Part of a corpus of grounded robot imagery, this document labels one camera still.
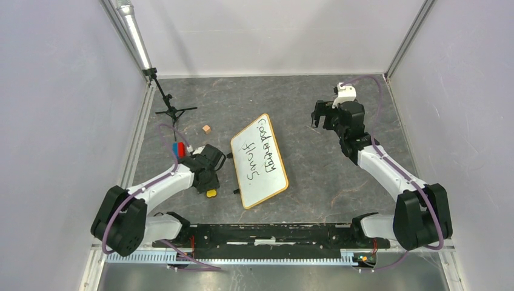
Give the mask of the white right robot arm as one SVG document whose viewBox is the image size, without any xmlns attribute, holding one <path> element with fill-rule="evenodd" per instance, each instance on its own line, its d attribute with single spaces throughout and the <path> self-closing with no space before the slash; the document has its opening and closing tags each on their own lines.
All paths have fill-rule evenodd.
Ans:
<svg viewBox="0 0 514 291">
<path fill-rule="evenodd" d="M 357 101 L 315 103 L 312 126 L 321 118 L 323 128 L 334 131 L 342 153 L 369 173 L 395 201 L 392 215 L 377 212 L 352 219 L 350 240 L 357 247 L 368 246 L 374 238 L 396 241 L 411 251 L 420 247 L 441 250 L 453 234 L 446 189 L 428 184 L 409 173 L 365 130 L 365 109 Z"/>
</svg>

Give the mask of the yellow framed whiteboard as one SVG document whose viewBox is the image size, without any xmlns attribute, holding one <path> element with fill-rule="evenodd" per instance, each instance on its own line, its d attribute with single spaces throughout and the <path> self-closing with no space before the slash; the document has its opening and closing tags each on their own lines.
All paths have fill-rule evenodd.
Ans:
<svg viewBox="0 0 514 291">
<path fill-rule="evenodd" d="M 230 140 L 242 206 L 254 206 L 287 190 L 289 179 L 268 114 L 263 113 Z"/>
</svg>

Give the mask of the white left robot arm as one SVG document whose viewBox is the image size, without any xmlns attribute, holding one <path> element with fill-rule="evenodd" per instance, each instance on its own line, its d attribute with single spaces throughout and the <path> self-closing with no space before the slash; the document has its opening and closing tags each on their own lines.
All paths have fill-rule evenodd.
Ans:
<svg viewBox="0 0 514 291">
<path fill-rule="evenodd" d="M 190 222 L 175 212 L 151 216 L 150 212 L 175 194 L 187 189 L 214 193 L 220 187 L 218 170 L 227 155 L 207 144 L 175 158 L 172 166 L 157 176 L 127 189 L 113 186 L 92 222 L 91 234 L 101 242 L 106 255 L 131 255 L 140 245 L 162 239 L 176 247 L 190 241 Z"/>
</svg>

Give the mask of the yellow whiteboard eraser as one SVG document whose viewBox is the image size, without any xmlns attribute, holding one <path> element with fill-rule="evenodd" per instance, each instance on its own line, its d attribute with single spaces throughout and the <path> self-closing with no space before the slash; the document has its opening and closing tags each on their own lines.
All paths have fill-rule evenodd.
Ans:
<svg viewBox="0 0 514 291">
<path fill-rule="evenodd" d="M 206 197 L 208 198 L 214 198 L 217 196 L 217 191 L 216 190 L 209 190 L 206 192 Z"/>
</svg>

